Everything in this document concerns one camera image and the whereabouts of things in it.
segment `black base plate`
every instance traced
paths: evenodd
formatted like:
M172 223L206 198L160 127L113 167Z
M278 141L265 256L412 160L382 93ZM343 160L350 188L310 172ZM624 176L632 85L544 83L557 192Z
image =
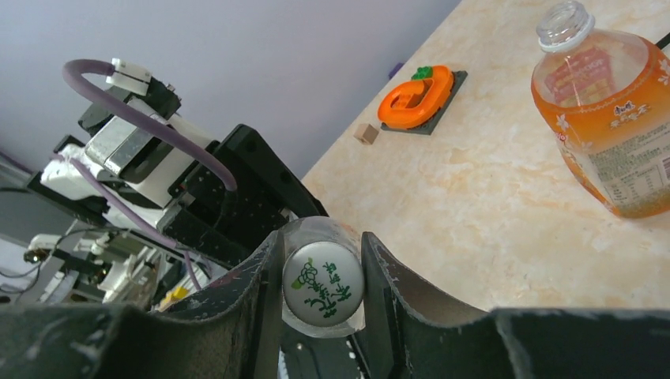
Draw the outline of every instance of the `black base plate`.
M451 100L454 98L454 96L456 96L458 89L461 87L466 77L468 77L467 72L454 71L454 85L451 87L451 94L446 99L444 105L440 107L438 111L435 114L433 114L433 117L428 119L428 121L411 129L393 129L389 128L385 123L382 123L382 130L389 130L390 132L400 132L400 133L423 134L426 136L430 136L431 134L433 134L433 130L435 130L435 127L438 125L440 118L442 117L446 109L449 107Z

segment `barcode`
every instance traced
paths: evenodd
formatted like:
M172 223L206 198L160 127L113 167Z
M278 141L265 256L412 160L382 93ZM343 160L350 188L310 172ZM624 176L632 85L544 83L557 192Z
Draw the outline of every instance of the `barcode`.
M670 156L661 161L663 169L665 170L665 178L670 180Z

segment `plastic bottle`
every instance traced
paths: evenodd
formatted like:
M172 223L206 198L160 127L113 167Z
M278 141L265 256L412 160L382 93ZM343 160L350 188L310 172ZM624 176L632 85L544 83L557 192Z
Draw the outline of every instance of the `plastic bottle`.
M650 41L594 28L579 2L537 26L537 109L574 177L611 212L670 209L670 61Z
M360 236L322 216L298 219L280 230L286 254L282 319L315 338L343 337L363 329Z

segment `table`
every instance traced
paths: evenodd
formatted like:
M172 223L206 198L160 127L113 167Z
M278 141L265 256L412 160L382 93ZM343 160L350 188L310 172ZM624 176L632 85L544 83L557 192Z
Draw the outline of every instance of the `table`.
M332 217L474 306L670 307L670 213L611 215L577 184L530 93L555 0L463 0L304 178ZM670 2L583 2L597 28L656 42ZM383 96L420 66L469 76L432 136L380 132Z

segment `orange toy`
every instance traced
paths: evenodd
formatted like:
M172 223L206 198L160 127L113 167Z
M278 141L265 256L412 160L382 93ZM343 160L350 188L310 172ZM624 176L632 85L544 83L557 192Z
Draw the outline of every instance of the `orange toy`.
M453 85L454 74L445 66L422 67L386 95L377 116L391 129L421 126L449 99Z

